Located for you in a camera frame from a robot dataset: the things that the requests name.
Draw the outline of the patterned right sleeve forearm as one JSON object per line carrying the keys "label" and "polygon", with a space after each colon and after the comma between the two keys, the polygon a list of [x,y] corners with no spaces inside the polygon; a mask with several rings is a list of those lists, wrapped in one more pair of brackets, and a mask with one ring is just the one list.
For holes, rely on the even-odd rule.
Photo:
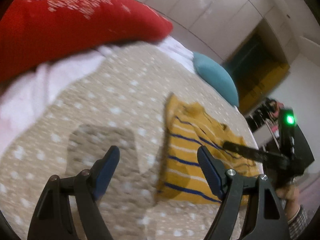
{"label": "patterned right sleeve forearm", "polygon": [[298,212],[288,222],[291,240],[297,240],[308,226],[308,215],[301,205]]}

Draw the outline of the right hand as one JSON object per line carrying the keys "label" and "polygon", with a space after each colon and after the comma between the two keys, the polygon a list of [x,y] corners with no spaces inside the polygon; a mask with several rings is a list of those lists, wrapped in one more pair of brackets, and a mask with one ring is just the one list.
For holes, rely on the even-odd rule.
{"label": "right hand", "polygon": [[295,185],[287,185],[276,189],[277,196],[285,200],[284,212],[288,220],[291,220],[300,210],[299,189]]}

